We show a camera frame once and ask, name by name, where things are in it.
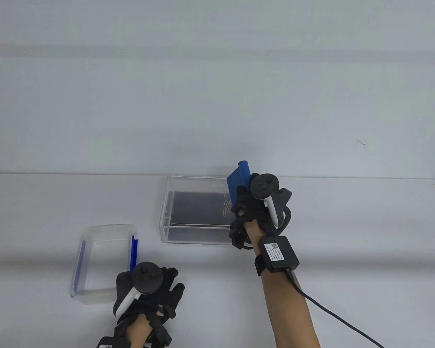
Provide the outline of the person's left hand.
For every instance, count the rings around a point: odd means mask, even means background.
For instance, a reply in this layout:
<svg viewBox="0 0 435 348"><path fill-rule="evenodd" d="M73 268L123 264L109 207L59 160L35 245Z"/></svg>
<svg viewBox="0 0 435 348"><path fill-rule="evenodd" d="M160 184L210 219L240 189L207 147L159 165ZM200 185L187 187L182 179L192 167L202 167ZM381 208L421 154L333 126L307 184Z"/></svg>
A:
<svg viewBox="0 0 435 348"><path fill-rule="evenodd" d="M172 338L165 323L176 317L185 290L183 283L173 284L177 276L176 268L160 268L153 262L141 262L134 270L118 274L114 347L170 345Z"/></svg>

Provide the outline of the person's right hand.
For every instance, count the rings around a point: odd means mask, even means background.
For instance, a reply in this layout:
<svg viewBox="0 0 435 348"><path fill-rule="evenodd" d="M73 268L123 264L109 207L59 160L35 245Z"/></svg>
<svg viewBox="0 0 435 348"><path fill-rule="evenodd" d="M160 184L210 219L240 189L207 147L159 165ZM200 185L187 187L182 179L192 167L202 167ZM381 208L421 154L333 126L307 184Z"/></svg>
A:
<svg viewBox="0 0 435 348"><path fill-rule="evenodd" d="M229 237L239 250L253 249L244 227L246 223L256 221L266 236L276 237L284 232L291 220L288 202L292 191L280 187L279 179L273 174L252 173L248 187L235 188L235 198L231 212L236 217L230 225Z"/></svg>

